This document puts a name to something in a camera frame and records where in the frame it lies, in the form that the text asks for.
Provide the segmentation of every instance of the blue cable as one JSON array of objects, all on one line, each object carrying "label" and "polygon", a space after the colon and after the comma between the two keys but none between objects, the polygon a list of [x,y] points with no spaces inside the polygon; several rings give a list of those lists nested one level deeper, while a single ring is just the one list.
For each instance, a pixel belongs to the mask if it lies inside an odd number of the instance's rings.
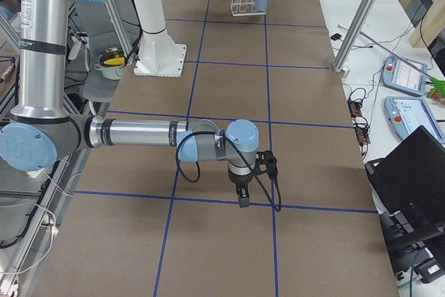
[{"label": "blue cable", "polygon": [[419,255],[422,250],[424,250],[426,248],[426,245],[422,246],[417,253],[414,256],[414,259],[412,260],[412,265],[411,265],[411,275],[410,275],[410,297],[412,297],[412,276],[414,275],[414,264],[416,263],[416,259],[417,259],[417,255]]}]

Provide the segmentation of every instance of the yellow object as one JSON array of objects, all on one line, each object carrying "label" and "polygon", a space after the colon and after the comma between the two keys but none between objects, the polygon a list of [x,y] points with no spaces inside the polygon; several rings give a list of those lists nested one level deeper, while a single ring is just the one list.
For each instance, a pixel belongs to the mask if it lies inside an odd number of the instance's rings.
[{"label": "yellow object", "polygon": [[108,59],[107,61],[104,61],[105,65],[124,65],[125,63],[125,58],[124,57],[117,57],[117,58],[111,58]]}]

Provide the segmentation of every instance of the white table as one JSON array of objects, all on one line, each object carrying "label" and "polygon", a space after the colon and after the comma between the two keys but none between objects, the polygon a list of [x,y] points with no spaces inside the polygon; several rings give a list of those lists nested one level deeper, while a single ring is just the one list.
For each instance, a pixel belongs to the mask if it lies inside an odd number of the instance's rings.
[{"label": "white table", "polygon": [[[340,24],[346,28],[350,26],[361,0],[320,1],[330,35],[340,33],[343,39],[346,35],[346,31],[338,28],[337,25]],[[407,27],[411,28],[412,25],[398,0],[377,0],[366,19],[365,25],[362,27],[362,31],[375,40],[390,41],[402,35]],[[431,55],[428,50],[426,48],[415,49],[411,47],[408,38],[413,31],[414,29],[401,38],[398,47],[394,51],[401,56],[427,63],[429,64],[429,67],[433,64],[433,69],[429,70],[428,73],[438,79],[443,79],[443,74],[440,72],[436,63],[431,60]],[[399,39],[391,43],[385,43],[385,46],[392,50],[397,45],[398,41]],[[355,44],[366,45],[369,42],[370,41],[366,38],[359,36]],[[341,46],[341,41],[331,40],[331,44],[333,48],[338,49]],[[373,74],[382,68],[388,56],[389,54],[379,48],[379,46],[351,51],[348,60],[345,63],[351,71],[348,77],[343,80],[343,83],[346,84],[346,97],[349,96],[350,87],[352,89],[363,87],[369,92],[372,89],[371,83]],[[378,82],[379,78],[380,74],[377,74],[375,76],[375,81]],[[353,95],[353,98],[362,97],[362,95],[362,92],[357,92]],[[369,94],[369,98],[364,100],[362,114],[369,122],[371,122],[371,133],[369,136],[371,144],[368,147],[368,154],[366,155],[365,162],[387,156],[388,153],[401,142],[385,115],[384,99],[388,96],[402,97],[408,95],[384,86],[376,86],[371,94]],[[371,110],[374,101],[375,106],[371,121]],[[428,105],[437,119],[445,118],[445,106],[430,99],[428,99]],[[445,125],[442,124],[440,124],[442,131],[445,131]],[[398,285],[404,282],[406,282],[406,280],[398,282]],[[399,293],[402,297],[409,296],[409,289],[407,287],[400,289]],[[416,297],[438,297],[444,296],[444,294],[445,277],[430,284],[420,284],[417,282],[413,284],[413,295]]]}]

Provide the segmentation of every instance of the table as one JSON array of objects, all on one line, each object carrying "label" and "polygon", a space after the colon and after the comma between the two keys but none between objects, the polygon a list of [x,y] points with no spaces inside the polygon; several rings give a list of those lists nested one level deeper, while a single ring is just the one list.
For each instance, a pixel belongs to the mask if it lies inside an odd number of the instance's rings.
[{"label": "table", "polygon": [[254,121],[283,210],[254,184],[239,209],[224,163],[187,184],[167,147],[93,150],[33,296],[397,296],[319,1],[163,5],[181,78],[127,70],[107,116]]},{"label": "table", "polygon": [[[340,33],[345,36],[346,32],[339,29],[337,25],[340,24],[344,27],[349,27],[361,0],[320,1],[329,34]],[[377,0],[366,19],[362,31],[378,41],[391,41],[402,35],[406,28],[410,27],[412,27],[411,22],[398,0]],[[443,79],[443,74],[440,72],[434,60],[431,60],[431,55],[428,50],[426,48],[415,49],[411,47],[408,39],[413,31],[414,29],[406,36],[403,36],[400,42],[397,39],[393,42],[385,43],[385,46],[393,49],[398,45],[395,49],[397,54],[432,65],[433,69],[428,70],[428,73],[436,78]],[[369,43],[369,41],[366,38],[359,36],[355,44],[366,45],[367,43]],[[331,44],[334,52],[337,53],[335,48],[340,48],[341,41],[331,40]],[[345,64],[351,69],[351,72],[348,77],[343,80],[343,83],[349,85],[352,89],[363,87],[367,91],[370,91],[372,89],[370,82],[372,82],[373,74],[382,68],[387,57],[388,53],[379,47],[351,51]],[[380,72],[378,73],[375,81],[379,79]],[[345,94],[346,97],[350,94],[348,86],[345,86]],[[394,133],[384,112],[384,99],[388,96],[402,97],[408,95],[400,93],[397,90],[392,90],[391,88],[380,86],[378,89],[374,88],[369,94],[369,98],[364,100],[362,114],[367,120],[372,120],[370,133],[371,144],[369,145],[365,161],[387,156],[388,153],[401,142],[400,138]],[[354,95],[354,97],[361,97],[361,93]],[[427,102],[437,119],[445,118],[445,107],[443,105],[430,99],[427,99]],[[442,131],[445,130],[441,123],[439,125]],[[415,296],[441,296],[441,291],[444,287],[445,278],[440,278],[431,284],[415,284],[413,292]],[[409,295],[408,289],[400,290],[399,292],[401,296]]]}]

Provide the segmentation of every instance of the black monitor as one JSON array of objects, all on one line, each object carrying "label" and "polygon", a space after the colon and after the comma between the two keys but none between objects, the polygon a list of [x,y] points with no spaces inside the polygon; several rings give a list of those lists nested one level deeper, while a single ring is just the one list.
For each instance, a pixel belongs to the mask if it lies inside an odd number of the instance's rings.
[{"label": "black monitor", "polygon": [[[388,212],[400,211],[414,231],[445,221],[445,148],[424,127],[366,169]],[[445,236],[423,242],[445,268]]]}]

